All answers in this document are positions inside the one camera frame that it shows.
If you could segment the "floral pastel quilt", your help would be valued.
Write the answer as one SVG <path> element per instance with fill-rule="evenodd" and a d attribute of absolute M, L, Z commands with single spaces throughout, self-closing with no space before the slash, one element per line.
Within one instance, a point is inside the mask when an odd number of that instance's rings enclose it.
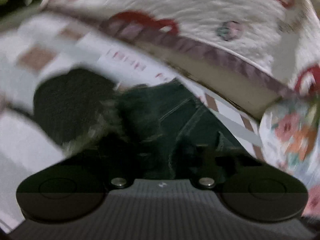
<path fill-rule="evenodd" d="M 303 215 L 319 217 L 319 99 L 286 99 L 269 107 L 259 126 L 264 160 L 308 189 Z"/>

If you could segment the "white bear print quilt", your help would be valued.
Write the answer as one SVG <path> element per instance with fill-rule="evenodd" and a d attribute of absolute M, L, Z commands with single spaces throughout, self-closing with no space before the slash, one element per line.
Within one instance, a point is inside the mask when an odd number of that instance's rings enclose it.
<path fill-rule="evenodd" d="M 230 51 L 277 81 L 319 92 L 319 0 L 43 0 L 127 16 Z"/>

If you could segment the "dark denim jeans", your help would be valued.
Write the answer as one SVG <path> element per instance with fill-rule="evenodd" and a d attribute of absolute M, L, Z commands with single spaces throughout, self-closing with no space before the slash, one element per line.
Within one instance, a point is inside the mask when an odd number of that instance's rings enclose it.
<path fill-rule="evenodd" d="M 170 155 L 170 178 L 174 179 L 172 154 L 180 141 L 216 145 L 219 150 L 239 149 L 232 159 L 234 168 L 249 158 L 223 123 L 183 84 L 173 80 L 159 86 L 137 86 L 101 103 L 97 121 L 65 144 L 68 155 L 101 139 L 132 142 L 157 141 L 163 153 Z"/>

